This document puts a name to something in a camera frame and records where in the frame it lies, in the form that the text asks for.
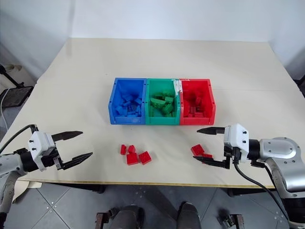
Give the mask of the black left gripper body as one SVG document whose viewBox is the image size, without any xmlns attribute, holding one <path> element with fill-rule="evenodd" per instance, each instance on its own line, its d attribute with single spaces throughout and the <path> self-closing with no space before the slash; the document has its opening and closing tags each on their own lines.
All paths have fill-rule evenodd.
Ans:
<svg viewBox="0 0 305 229">
<path fill-rule="evenodd" d="M 64 167 L 57 147 L 54 147 L 48 155 L 43 156 L 41 158 L 41 161 L 43 164 L 43 168 L 41 168 L 41 171 L 44 171 L 47 167 L 51 166 L 55 166 L 57 170 L 63 169 Z"/>
</svg>

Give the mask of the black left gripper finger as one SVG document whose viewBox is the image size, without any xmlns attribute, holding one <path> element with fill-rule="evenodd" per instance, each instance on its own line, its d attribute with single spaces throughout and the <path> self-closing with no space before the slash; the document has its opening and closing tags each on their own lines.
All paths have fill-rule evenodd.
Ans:
<svg viewBox="0 0 305 229">
<path fill-rule="evenodd" d="M 74 137 L 77 137 L 79 135 L 83 134 L 82 131 L 66 131 L 66 132 L 61 132 L 58 134 L 52 135 L 52 139 L 54 142 L 60 141 L 60 140 L 68 140 L 72 139 Z"/>
<path fill-rule="evenodd" d="M 82 155 L 79 155 L 77 157 L 74 157 L 74 158 L 72 158 L 71 161 L 63 163 L 61 168 L 63 170 L 66 170 L 66 169 L 69 169 L 69 168 L 74 167 L 76 165 L 79 165 L 80 163 L 82 163 L 83 161 L 88 159 L 92 154 L 93 154 L 93 152 L 90 152 L 90 153 L 86 153 L 86 154 L 82 154 Z"/>
</svg>

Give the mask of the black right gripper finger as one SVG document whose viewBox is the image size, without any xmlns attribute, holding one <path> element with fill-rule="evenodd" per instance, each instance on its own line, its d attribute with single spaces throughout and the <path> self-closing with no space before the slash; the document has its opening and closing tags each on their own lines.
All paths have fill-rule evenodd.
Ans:
<svg viewBox="0 0 305 229">
<path fill-rule="evenodd" d="M 193 156 L 193 158 L 195 158 L 196 160 L 202 162 L 203 164 L 209 165 L 209 166 L 230 169 L 230 158 L 229 157 L 227 157 L 226 159 L 224 159 L 222 161 L 217 161 L 217 160 L 214 160 L 213 158 L 205 157 L 205 156 Z"/>
<path fill-rule="evenodd" d="M 197 130 L 198 133 L 207 134 L 207 135 L 217 135 L 217 134 L 224 134 L 225 128 L 224 127 L 207 127 Z"/>
</svg>

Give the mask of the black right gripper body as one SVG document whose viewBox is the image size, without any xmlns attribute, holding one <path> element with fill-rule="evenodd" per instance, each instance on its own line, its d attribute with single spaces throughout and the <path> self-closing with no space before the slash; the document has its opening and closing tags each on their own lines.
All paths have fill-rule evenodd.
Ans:
<svg viewBox="0 0 305 229">
<path fill-rule="evenodd" d="M 224 168 L 230 169 L 232 160 L 233 165 L 238 165 L 241 160 L 241 149 L 238 147 L 224 146 Z"/>
</svg>

